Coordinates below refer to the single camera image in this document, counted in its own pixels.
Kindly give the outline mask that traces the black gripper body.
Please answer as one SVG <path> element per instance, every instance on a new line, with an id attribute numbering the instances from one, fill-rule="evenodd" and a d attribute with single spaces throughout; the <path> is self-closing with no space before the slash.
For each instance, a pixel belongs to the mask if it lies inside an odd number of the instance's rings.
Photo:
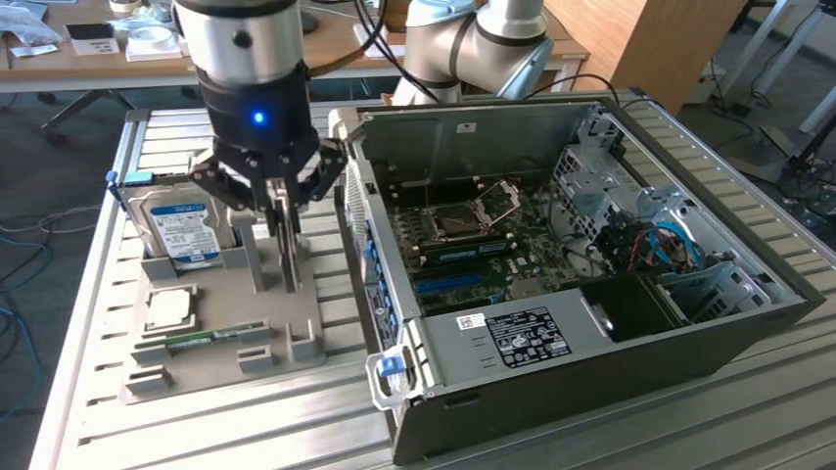
<path id="1" fill-rule="evenodd" d="M 198 77 L 215 132 L 213 148 L 261 153 L 267 183 L 298 174 L 319 150 L 306 64 L 265 83 L 225 84 L 205 70 Z"/>

